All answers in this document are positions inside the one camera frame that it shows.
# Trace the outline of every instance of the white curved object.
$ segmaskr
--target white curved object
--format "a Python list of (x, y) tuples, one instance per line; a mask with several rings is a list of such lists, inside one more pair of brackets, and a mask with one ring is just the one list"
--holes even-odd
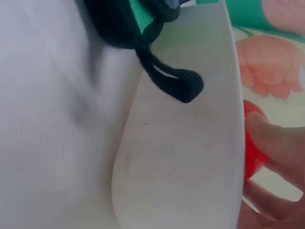
[(205, 88), (182, 104), (142, 77), (113, 169), (115, 215), (122, 229), (235, 229), (244, 115), (224, 3), (183, 8), (152, 52), (199, 72)]

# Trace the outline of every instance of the green strip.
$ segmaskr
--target green strip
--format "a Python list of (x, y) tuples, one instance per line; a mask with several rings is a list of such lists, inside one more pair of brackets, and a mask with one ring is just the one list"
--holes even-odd
[(219, 0), (196, 0), (196, 4), (209, 4), (209, 3), (218, 3)]
[(150, 25), (154, 16), (143, 6), (139, 0), (129, 0), (130, 7), (139, 26), (140, 32), (143, 33), (145, 28)]

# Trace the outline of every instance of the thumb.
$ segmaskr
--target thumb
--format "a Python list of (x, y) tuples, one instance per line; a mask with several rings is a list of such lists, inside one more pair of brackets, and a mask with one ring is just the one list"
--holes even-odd
[(253, 143), (262, 153), (285, 166), (304, 166), (305, 127), (272, 125), (257, 112), (248, 114), (245, 125)]

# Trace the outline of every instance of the black loop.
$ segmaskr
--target black loop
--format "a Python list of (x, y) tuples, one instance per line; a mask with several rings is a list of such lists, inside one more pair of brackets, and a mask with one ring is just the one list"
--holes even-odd
[(136, 52), (151, 80), (175, 99), (189, 103), (203, 90), (204, 83), (198, 73), (162, 63), (148, 48), (138, 48)]

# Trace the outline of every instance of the green fabric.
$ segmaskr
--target green fabric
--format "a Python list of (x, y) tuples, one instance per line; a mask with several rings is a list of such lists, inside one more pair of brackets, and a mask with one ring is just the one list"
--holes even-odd
[(129, 3), (140, 32), (143, 33), (145, 28), (153, 22), (154, 16), (149, 13), (140, 0), (129, 0)]
[(196, 0), (196, 4), (218, 3), (219, 0)]
[(226, 0), (230, 19), (233, 25), (273, 30), (267, 21), (260, 0)]

